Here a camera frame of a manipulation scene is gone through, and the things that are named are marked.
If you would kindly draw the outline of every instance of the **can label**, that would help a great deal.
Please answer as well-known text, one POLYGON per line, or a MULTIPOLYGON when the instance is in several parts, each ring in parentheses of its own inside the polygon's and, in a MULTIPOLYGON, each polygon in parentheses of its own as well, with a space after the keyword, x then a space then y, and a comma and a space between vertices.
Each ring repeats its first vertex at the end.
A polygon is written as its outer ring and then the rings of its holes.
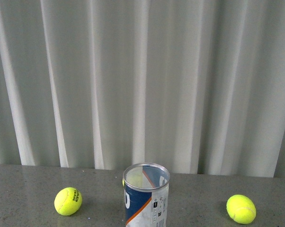
MULTIPOLYGON (((137 172, 129 176, 129 181, 143 188, 157 188, 167 182, 160 171, 142 167, 141 174, 137 172)), ((169 184, 150 192, 141 192, 124 185, 126 227, 165 227, 169 184)))

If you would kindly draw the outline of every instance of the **metal can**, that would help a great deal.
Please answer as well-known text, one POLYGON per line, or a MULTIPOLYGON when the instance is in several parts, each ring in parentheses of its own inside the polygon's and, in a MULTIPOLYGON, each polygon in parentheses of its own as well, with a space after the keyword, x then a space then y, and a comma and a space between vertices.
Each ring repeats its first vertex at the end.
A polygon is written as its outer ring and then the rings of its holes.
POLYGON ((166 227, 170 174, 155 163, 138 163, 123 174, 126 227, 166 227))

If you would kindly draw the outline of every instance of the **gray granite countertop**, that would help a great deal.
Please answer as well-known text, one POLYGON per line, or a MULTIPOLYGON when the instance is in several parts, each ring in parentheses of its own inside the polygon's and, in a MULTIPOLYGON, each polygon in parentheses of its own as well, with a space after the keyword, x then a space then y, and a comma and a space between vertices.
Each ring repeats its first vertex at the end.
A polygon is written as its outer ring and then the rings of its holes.
MULTIPOLYGON (((0 227, 124 227, 122 170, 0 165, 0 227), (71 216, 53 205, 65 187, 81 191, 71 216)), ((171 174, 168 227, 238 227, 226 211, 234 194, 257 208, 251 227, 285 227, 285 178, 171 174)))

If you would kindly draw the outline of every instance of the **tennis ball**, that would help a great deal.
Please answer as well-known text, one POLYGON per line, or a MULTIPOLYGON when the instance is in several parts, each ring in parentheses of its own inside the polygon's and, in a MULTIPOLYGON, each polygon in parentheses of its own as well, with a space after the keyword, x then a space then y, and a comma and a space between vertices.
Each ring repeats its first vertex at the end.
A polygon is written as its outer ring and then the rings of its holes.
POLYGON ((55 197, 56 211, 64 216, 74 214, 81 206, 82 196, 76 188, 64 188, 55 197))
POLYGON ((256 217, 256 208, 252 200, 244 195, 231 196, 227 201, 229 216, 240 224, 249 224, 256 217))

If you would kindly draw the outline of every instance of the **curtain fold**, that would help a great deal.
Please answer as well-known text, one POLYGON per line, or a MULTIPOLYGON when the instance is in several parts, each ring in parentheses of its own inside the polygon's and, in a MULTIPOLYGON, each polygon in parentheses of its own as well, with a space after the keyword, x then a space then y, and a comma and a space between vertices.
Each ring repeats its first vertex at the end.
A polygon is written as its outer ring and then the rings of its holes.
POLYGON ((0 0, 0 163, 285 177, 285 0, 0 0))

